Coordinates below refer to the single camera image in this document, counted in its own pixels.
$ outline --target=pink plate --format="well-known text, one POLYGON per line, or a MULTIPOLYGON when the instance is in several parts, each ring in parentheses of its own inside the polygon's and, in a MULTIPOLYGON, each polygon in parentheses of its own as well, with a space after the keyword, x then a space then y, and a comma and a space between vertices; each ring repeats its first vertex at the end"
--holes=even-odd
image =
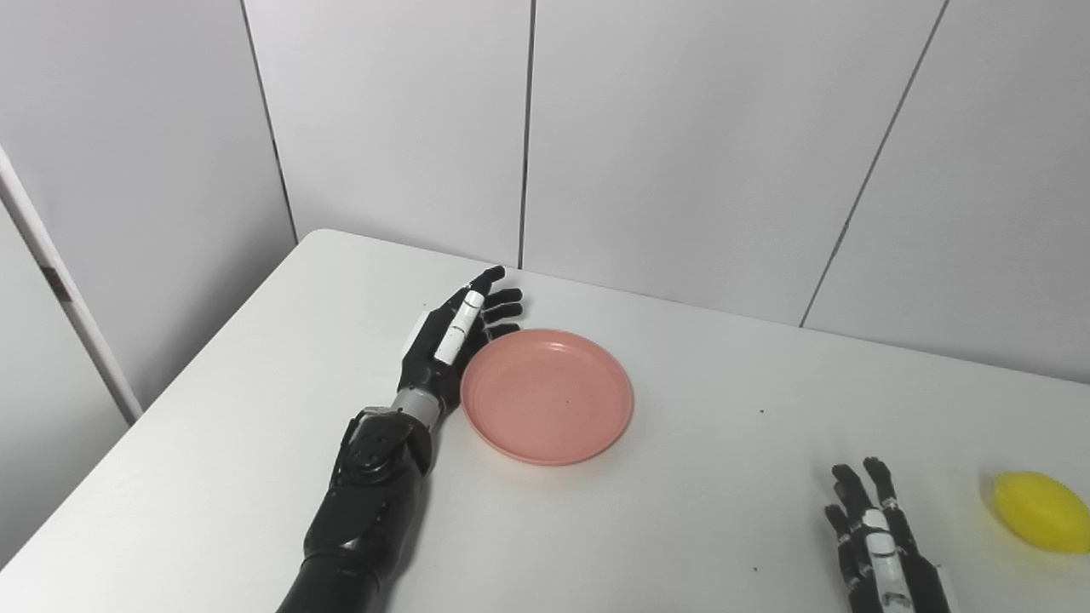
POLYGON ((473 429, 512 458, 548 466, 604 452, 632 417, 632 386, 605 349, 567 332, 525 329, 489 342, 465 369, 473 429))

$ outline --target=yellow object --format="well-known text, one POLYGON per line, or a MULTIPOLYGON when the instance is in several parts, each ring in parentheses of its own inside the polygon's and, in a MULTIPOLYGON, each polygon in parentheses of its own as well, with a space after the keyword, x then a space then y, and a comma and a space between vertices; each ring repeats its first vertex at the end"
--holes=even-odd
POLYGON ((1063 483, 1040 472, 1004 472, 992 491, 995 510, 1030 544, 1090 553, 1090 509, 1063 483))

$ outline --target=table surface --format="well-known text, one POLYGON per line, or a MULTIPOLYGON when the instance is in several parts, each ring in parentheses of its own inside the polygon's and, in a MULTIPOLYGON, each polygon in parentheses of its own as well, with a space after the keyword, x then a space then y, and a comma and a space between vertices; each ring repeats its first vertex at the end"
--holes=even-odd
MULTIPOLYGON (((310 235, 0 573, 0 611, 274 611, 348 419, 483 263, 310 235)), ((992 517, 990 474, 1090 495, 1090 387, 516 272, 528 327, 628 371, 626 434, 520 464, 440 432, 389 612, 845 611, 828 468, 879 455, 965 611, 1090 606, 1086 557, 992 517)))

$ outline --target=white wall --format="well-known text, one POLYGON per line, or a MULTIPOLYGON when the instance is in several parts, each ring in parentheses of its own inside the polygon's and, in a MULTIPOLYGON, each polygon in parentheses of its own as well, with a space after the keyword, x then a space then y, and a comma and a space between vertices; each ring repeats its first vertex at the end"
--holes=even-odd
POLYGON ((941 0, 538 0, 526 268, 798 324, 941 0))
MULTIPOLYGON (((798 324, 943 0, 247 0, 318 227, 798 324)), ((807 324, 1090 382, 1074 0, 954 0, 807 324)))
POLYGON ((0 143, 146 406, 294 244, 239 2, 0 3, 0 143))
POLYGON ((0 205, 0 567, 124 430, 0 205))
POLYGON ((1090 383, 1088 24, 950 2, 808 327, 1090 383))
POLYGON ((300 236, 516 264, 530 0, 246 0, 300 236))

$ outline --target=robotic hand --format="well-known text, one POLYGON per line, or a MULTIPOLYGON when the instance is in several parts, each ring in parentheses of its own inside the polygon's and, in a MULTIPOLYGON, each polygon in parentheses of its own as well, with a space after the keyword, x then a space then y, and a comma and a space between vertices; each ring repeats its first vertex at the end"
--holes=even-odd
POLYGON ((458 406, 470 359, 519 329, 500 322, 522 313, 522 291, 489 295, 504 275, 502 266, 485 271, 428 313, 401 361, 393 404, 349 422, 303 565, 277 613, 365 613, 390 579, 435 462, 439 417, 458 406))
POLYGON ((881 509, 871 504, 859 476, 843 464, 833 467, 833 476, 844 508, 825 507, 836 530, 852 613, 956 613, 938 568, 916 546, 889 469, 874 457, 863 460, 863 468, 874 481, 881 509))

